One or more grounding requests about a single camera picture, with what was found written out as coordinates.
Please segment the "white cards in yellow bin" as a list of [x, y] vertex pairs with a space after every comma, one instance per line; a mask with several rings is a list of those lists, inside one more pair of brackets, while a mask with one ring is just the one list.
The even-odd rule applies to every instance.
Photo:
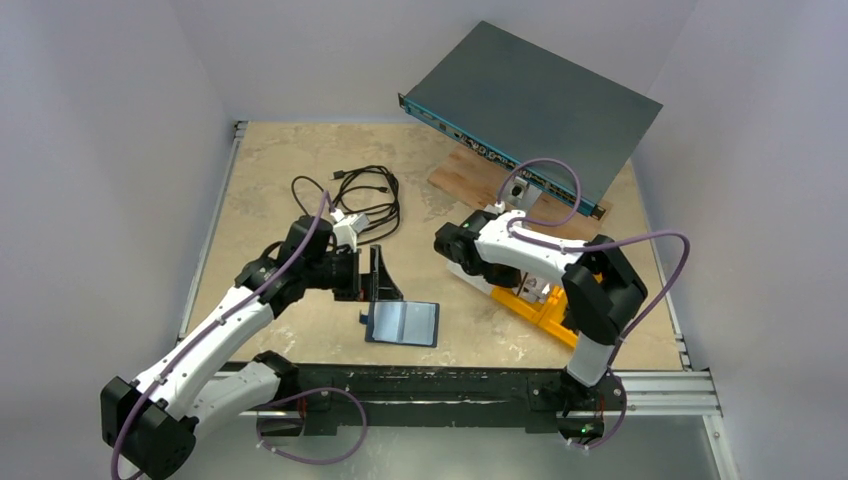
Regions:
[[545, 303], [550, 290], [549, 283], [536, 277], [528, 278], [520, 289], [519, 297], [530, 303]]

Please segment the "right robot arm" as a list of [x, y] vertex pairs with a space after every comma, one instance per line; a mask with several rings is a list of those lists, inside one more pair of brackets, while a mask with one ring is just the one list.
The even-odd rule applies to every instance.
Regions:
[[564, 317], [577, 329], [565, 373], [593, 387], [608, 371], [620, 335], [647, 298], [647, 287], [610, 238], [556, 238], [528, 228], [528, 222], [521, 210], [476, 210], [459, 224], [441, 226], [433, 247], [465, 275], [494, 286], [514, 288], [529, 274], [560, 287]]

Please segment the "aluminium table frame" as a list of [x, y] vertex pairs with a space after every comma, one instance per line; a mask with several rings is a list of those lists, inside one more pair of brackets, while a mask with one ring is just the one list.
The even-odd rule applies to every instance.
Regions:
[[[221, 383], [258, 354], [301, 363], [562, 369], [574, 349], [460, 280], [433, 247], [468, 206], [428, 182], [457, 147], [424, 125], [240, 124], [227, 154], [214, 228], [192, 287], [183, 340], [213, 311], [236, 276], [302, 215], [358, 221], [359, 269], [380, 245], [403, 301], [440, 305], [436, 348], [364, 340], [370, 303], [309, 290], [247, 340], [214, 375]], [[512, 428], [341, 426], [307, 436], [295, 414], [253, 407], [203, 434], [170, 477], [210, 479], [235, 459], [281, 467], [288, 478], [717, 479], [721, 416], [706, 372], [624, 371], [625, 407], [604, 417], [597, 439]]]

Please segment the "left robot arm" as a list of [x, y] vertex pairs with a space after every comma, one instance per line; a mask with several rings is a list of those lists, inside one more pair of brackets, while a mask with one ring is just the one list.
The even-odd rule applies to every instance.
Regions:
[[167, 479], [186, 462], [201, 436], [253, 407], [293, 407], [305, 415], [309, 398], [334, 387], [303, 389], [300, 370], [283, 356], [258, 354], [234, 376], [214, 375], [251, 337], [309, 290], [341, 302], [397, 301], [403, 295], [388, 274], [379, 247], [359, 269], [358, 221], [303, 215], [286, 237], [269, 245], [236, 276], [221, 301], [183, 341], [132, 380], [119, 376], [100, 393], [101, 431], [111, 447], [110, 475], [124, 464], [132, 478]]

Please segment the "metal stand bracket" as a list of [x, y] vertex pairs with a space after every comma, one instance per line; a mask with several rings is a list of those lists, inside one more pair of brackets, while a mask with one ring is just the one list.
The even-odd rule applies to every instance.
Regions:
[[517, 176], [506, 184], [504, 201], [514, 209], [529, 212], [541, 194], [541, 189], [529, 183], [526, 179]]

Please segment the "yellow plastic bin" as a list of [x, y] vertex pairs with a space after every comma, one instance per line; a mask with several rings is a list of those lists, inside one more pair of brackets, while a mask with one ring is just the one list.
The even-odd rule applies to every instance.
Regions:
[[561, 287], [547, 285], [540, 296], [532, 294], [535, 300], [530, 301], [526, 295], [495, 286], [490, 297], [568, 348], [576, 347], [577, 331], [565, 326], [568, 301]]

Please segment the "blue network switch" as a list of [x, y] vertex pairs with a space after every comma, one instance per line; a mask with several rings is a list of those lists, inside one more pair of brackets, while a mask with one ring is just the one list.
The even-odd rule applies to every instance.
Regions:
[[528, 183], [586, 217], [601, 201], [662, 104], [486, 21], [479, 22], [400, 107], [508, 171], [535, 158]]

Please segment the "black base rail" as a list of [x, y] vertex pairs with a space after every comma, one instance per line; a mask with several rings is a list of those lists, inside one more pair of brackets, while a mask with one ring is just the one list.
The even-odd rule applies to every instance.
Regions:
[[262, 410], [291, 412], [307, 436], [341, 426], [512, 428], [597, 439], [625, 407], [620, 379], [594, 387], [562, 369], [271, 363], [276, 382]]

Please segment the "wooden board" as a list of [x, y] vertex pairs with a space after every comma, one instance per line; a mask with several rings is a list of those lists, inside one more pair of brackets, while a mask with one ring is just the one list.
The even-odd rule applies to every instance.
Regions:
[[[472, 209], [494, 204], [497, 189], [508, 171], [492, 164], [464, 146], [455, 147], [430, 174], [428, 182]], [[562, 220], [571, 209], [548, 193], [542, 193], [528, 212], [534, 219], [554, 222]], [[601, 232], [604, 219], [576, 214], [558, 227], [530, 225], [534, 231], [551, 236], [591, 240]]]

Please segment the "white plastic bin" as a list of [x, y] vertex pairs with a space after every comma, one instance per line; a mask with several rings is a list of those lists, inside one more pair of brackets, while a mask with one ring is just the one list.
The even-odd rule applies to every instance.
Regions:
[[481, 291], [483, 294], [490, 296], [492, 291], [494, 290], [494, 286], [488, 283], [485, 278], [481, 275], [473, 276], [467, 274], [460, 264], [454, 263], [451, 261], [446, 262], [446, 268], [449, 272], [455, 275], [460, 280], [468, 283], [473, 286], [477, 290]]

